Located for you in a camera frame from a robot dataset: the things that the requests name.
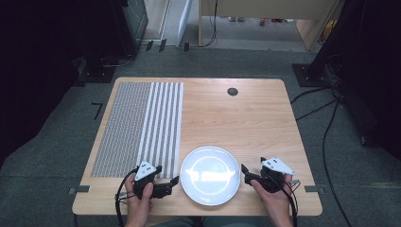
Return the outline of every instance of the striped surface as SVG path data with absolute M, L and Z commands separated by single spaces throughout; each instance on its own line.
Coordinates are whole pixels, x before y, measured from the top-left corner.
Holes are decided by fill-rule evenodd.
M 121 82 L 91 176 L 122 178 L 142 161 L 177 176 L 182 103 L 182 83 Z

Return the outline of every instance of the hand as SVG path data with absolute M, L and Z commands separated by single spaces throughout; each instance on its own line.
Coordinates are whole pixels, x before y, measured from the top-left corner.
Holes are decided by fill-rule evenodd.
M 135 178 L 135 174 L 130 175 L 130 177 L 125 182 L 125 187 L 127 190 L 127 197 L 133 196 L 133 181 Z M 128 216 L 127 216 L 127 227 L 143 227 L 148 221 L 148 215 L 151 209 L 153 208 L 153 204 L 150 200 L 150 196 L 153 192 L 153 183 L 148 183 L 142 195 L 142 199 L 139 200 L 136 196 L 128 198 L 127 200 L 127 208 L 128 208 Z
M 291 195 L 291 190 L 288 185 L 291 184 L 292 176 L 286 174 L 284 181 L 286 182 L 284 189 Z M 289 201 L 286 194 L 281 190 L 276 193 L 270 193 L 256 180 L 251 180 L 251 185 L 259 195 L 260 200 L 265 204 L 266 210 L 274 225 L 276 227 L 292 226 L 289 219 Z

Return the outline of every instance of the white plate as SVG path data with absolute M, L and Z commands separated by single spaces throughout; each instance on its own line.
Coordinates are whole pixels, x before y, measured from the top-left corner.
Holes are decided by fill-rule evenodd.
M 181 185 L 197 203 L 220 205 L 235 195 L 240 183 L 239 165 L 233 155 L 218 147 L 192 150 L 181 166 Z

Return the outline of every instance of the gray carpet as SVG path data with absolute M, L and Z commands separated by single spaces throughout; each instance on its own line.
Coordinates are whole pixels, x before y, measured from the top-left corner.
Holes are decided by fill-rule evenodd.
M 291 64 L 309 63 L 315 54 L 255 50 L 167 47 L 146 52 L 116 70 L 118 77 L 208 77 L 282 79 L 290 99 L 300 88 Z M 5 161 L 0 174 L 1 226 L 74 226 L 70 187 L 79 185 L 100 124 L 97 106 L 107 103 L 113 84 L 73 87 L 50 115 L 40 134 Z M 301 97 L 296 117 L 332 100 L 328 90 Z M 323 213 L 299 217 L 300 226 L 346 226 L 323 168 L 322 139 L 334 104 L 298 121 L 307 158 L 321 194 Z M 326 139 L 327 168 L 340 203 L 354 226 L 398 226 L 401 165 L 382 148 L 365 148 L 346 106 L 340 104 Z M 115 217 L 78 217 L 79 226 L 116 226 Z

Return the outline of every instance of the handheld controller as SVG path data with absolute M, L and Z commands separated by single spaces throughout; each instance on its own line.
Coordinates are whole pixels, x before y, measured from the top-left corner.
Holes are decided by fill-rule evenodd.
M 154 167 L 150 163 L 143 161 L 134 172 L 136 172 L 136 176 L 133 182 L 133 193 L 139 200 L 141 200 L 145 186 L 147 183 L 153 183 L 155 176 L 162 172 L 162 166 Z M 161 199 L 164 196 L 171 195 L 172 188 L 178 183 L 178 181 L 179 176 L 172 179 L 170 183 L 154 184 L 150 198 Z
M 275 193 L 284 186 L 284 173 L 295 175 L 295 172 L 278 158 L 269 160 L 261 157 L 262 169 L 260 176 L 250 173 L 249 169 L 241 164 L 241 171 L 245 175 L 245 183 L 251 185 L 251 180 L 258 181 L 266 191 Z

